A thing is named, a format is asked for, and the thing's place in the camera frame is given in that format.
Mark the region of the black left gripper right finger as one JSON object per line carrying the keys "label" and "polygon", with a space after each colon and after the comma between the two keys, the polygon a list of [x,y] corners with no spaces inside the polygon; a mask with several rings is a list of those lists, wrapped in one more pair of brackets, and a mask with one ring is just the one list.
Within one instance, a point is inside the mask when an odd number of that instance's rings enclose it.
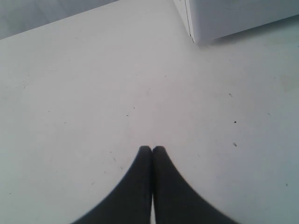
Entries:
{"label": "black left gripper right finger", "polygon": [[232,224],[233,219],[204,200],[178,172],[166,149],[152,150],[153,199],[157,224]]}

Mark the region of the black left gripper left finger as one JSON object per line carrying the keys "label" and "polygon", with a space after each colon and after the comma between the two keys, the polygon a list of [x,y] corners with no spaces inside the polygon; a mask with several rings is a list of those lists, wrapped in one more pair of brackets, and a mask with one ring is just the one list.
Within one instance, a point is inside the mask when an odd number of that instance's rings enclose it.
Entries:
{"label": "black left gripper left finger", "polygon": [[141,146],[118,185],[77,224],[149,224],[152,206],[152,151]]}

